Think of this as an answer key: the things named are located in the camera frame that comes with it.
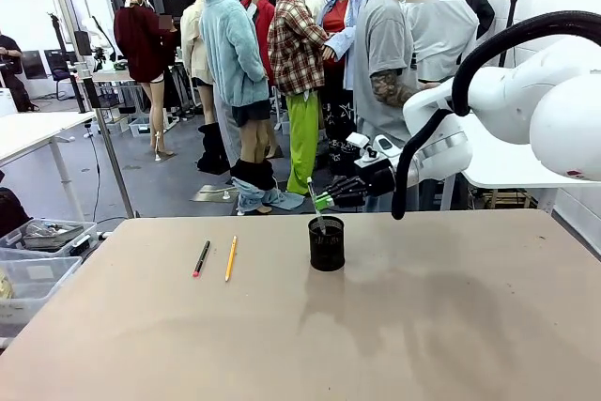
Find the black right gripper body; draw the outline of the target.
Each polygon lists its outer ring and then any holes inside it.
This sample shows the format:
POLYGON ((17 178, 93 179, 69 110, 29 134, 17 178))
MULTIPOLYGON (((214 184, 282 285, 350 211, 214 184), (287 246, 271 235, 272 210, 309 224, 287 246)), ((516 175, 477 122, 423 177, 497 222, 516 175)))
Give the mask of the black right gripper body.
POLYGON ((395 171, 391 166, 363 168, 359 178, 365 186, 365 194, 379 197, 395 190, 395 171))

